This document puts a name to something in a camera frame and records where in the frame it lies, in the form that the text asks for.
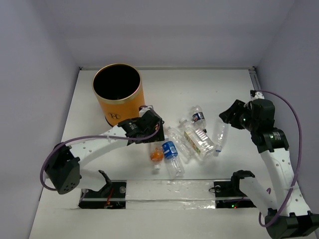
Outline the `clear bottle blue cap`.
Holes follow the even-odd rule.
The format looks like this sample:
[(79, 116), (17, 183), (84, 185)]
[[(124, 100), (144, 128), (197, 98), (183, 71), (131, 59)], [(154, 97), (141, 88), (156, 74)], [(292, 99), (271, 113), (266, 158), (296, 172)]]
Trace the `clear bottle blue cap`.
[(220, 118), (215, 121), (212, 141), (215, 144), (215, 152), (218, 155), (222, 152), (227, 142), (229, 124), (224, 123)]

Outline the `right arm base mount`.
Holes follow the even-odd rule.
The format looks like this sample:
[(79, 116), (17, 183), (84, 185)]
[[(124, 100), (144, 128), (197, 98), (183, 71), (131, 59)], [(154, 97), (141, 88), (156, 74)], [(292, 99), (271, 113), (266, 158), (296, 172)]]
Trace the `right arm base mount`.
[(239, 189), (241, 179), (248, 177), (255, 178), (251, 171), (239, 170), (232, 174), (230, 179), (214, 181), (209, 189), (215, 196), (215, 206), (217, 209), (238, 209), (255, 208), (253, 202)]

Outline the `orange plastic bottle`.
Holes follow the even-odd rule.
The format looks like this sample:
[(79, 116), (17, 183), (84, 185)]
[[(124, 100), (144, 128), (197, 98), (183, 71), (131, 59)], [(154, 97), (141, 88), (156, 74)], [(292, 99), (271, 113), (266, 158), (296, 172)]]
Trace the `orange plastic bottle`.
[(160, 170), (161, 162), (163, 161), (163, 151), (160, 142), (151, 143), (150, 160), (155, 171)]

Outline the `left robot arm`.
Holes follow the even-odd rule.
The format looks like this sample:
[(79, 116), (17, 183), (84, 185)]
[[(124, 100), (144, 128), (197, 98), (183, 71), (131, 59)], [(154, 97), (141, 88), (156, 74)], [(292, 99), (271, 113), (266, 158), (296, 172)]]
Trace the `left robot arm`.
[(92, 172), (84, 167), (118, 148), (164, 141), (163, 125), (163, 119), (152, 108), (142, 108), (139, 117), (126, 119), (100, 135), (61, 142), (42, 165), (41, 184), (60, 195), (81, 188), (94, 198), (105, 198), (112, 189), (111, 179), (103, 170)]

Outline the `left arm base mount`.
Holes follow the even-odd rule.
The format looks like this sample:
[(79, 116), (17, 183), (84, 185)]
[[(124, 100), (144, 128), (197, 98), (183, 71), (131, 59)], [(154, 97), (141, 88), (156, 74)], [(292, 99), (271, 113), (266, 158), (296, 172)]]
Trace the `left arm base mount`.
[(80, 209), (125, 209), (126, 181), (112, 181), (108, 175), (99, 170), (105, 185), (98, 191), (83, 189), (79, 200)]

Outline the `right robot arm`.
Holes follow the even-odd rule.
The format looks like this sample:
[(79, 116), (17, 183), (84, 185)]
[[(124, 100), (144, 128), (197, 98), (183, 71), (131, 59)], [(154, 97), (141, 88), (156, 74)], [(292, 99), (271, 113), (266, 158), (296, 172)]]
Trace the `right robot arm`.
[(256, 176), (247, 170), (234, 172), (229, 189), (244, 194), (260, 211), (259, 223), (273, 239), (306, 237), (319, 227), (319, 216), (311, 212), (296, 181), (291, 166), (289, 144), (285, 133), (274, 126), (275, 106), (265, 99), (248, 103), (236, 100), (219, 117), (237, 129), (246, 129), (256, 145), (271, 178), (271, 192), (263, 188)]

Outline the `blue label water bottle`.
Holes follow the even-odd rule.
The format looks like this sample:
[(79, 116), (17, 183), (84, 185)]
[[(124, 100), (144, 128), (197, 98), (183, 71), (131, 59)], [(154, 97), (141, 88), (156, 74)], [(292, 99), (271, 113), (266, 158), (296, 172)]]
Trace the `blue label water bottle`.
[(167, 138), (162, 144), (162, 151), (171, 179), (182, 178), (185, 171), (175, 144)]

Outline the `dark blue label bottle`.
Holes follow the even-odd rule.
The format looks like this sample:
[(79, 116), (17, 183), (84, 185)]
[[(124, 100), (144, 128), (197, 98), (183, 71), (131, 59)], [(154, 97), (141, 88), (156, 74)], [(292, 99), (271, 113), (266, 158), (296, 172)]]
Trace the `dark blue label bottle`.
[(190, 114), (194, 123), (196, 123), (199, 128), (201, 128), (205, 133), (207, 133), (206, 119), (204, 117), (202, 108), (199, 105), (196, 105), (190, 109)]

